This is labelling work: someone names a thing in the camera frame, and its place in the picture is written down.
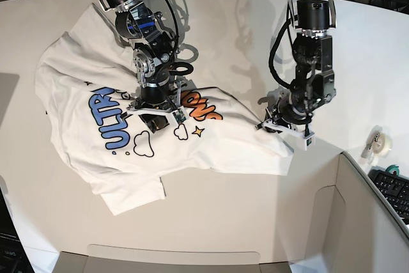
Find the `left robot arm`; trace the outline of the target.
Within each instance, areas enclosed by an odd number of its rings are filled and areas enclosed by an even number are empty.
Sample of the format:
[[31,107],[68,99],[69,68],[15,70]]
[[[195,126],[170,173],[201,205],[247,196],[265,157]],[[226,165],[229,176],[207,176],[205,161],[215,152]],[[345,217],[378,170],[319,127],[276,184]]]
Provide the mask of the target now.
[[[329,34],[336,27],[334,0],[288,0],[286,21],[270,50],[268,67],[278,85],[284,88],[275,104],[266,109],[265,120],[257,129],[285,132],[307,150],[315,143],[311,122],[315,110],[336,96],[333,69],[333,44]],[[295,77],[286,82],[274,67],[274,58],[284,35],[293,28],[297,35],[290,40],[295,61]]]

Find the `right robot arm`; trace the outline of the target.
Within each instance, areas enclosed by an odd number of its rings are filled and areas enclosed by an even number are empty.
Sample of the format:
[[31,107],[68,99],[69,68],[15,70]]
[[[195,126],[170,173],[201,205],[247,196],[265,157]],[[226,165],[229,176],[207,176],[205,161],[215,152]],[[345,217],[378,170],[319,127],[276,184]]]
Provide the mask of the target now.
[[165,26],[162,12],[151,11],[142,0],[98,0],[104,11],[116,14],[115,28],[133,49],[139,92],[127,107],[152,133],[179,127],[188,118],[181,104],[183,77],[193,72],[190,63],[177,61],[178,29]]

